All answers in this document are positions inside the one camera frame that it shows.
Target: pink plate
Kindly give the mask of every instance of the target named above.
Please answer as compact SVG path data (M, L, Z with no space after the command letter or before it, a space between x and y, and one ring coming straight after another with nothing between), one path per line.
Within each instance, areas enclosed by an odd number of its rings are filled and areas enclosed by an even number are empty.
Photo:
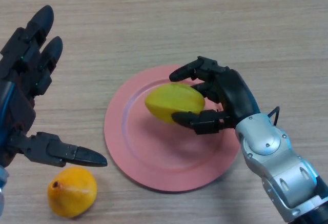
M151 68L128 80L112 98L105 117L105 140L116 165L133 181L157 191L184 192L211 183L229 169L240 149L233 129L196 135L147 110L147 95L169 83L168 76L179 67ZM205 108L222 109L207 99Z

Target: robotic hand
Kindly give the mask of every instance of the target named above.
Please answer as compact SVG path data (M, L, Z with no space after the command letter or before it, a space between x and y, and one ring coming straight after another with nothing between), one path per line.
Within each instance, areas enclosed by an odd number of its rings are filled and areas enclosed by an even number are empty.
M235 129L247 166L261 178L283 220L290 224L328 223L328 187L314 167L294 152L287 133L276 126L279 107L262 113L240 74L212 59L199 56L170 74L172 82L187 78L204 81L192 87L204 98L221 103L223 111L177 112L172 114L173 120L196 134Z
M41 8L27 23L17 28L1 50L0 61L0 216L4 208L3 188L9 166L16 154L30 161L56 167L66 163L105 167L107 160L90 149L63 143L57 135L38 132L27 137L34 120L34 99L50 86L50 75L62 54L60 37L40 52L54 20L50 6Z

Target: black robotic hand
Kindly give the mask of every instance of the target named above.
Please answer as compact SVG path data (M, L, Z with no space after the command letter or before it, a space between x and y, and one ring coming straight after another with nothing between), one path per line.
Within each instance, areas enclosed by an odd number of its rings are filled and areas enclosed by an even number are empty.
M178 124L193 129L196 134L217 133L236 125L254 114L260 113L256 100L240 74L229 67L219 66L217 61L199 56L197 60L182 66L170 74L172 82L184 79L199 79L203 83L192 87L204 98L221 103L223 111L204 110L199 115L191 112L177 112L172 118ZM269 116L276 113L277 123L279 107Z
M1 50L0 61L0 166L7 167L17 153L30 161L64 167L67 162L104 167L107 160L87 148L63 143L57 135L38 132L27 137L35 120L34 99L50 86L51 74L62 54L60 37L40 52L52 27L54 13L47 5L17 28Z

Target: wooden table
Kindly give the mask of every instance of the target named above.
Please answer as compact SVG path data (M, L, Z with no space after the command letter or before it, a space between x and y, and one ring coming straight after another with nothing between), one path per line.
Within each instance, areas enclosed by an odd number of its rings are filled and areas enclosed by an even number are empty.
M0 45L45 4L55 11L49 38L61 36L64 51L30 133L100 151L109 166L92 169L93 208L64 220L46 193L62 169L17 156L1 223L283 223L241 155L223 180L180 195L137 187L110 161L103 122L115 91L141 70L198 55L237 69L264 112L280 105L279 125L328 180L328 0L0 0Z

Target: silver robotic arm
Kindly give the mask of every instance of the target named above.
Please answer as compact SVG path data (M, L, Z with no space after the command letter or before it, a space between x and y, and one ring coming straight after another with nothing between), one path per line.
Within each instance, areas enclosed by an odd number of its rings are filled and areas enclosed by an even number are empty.
M235 129L249 169L258 175L268 197L285 222L328 224L328 187L315 168L294 152L288 134L276 126L279 107L262 113L239 73L199 56L170 75L170 81L200 79L192 86L204 97L221 103L224 111L199 115L177 112L172 118L196 134Z
M328 201L325 184L314 167L294 152L287 133L274 126L268 115L259 113L245 118L236 126L236 135L247 166L261 178L285 222Z

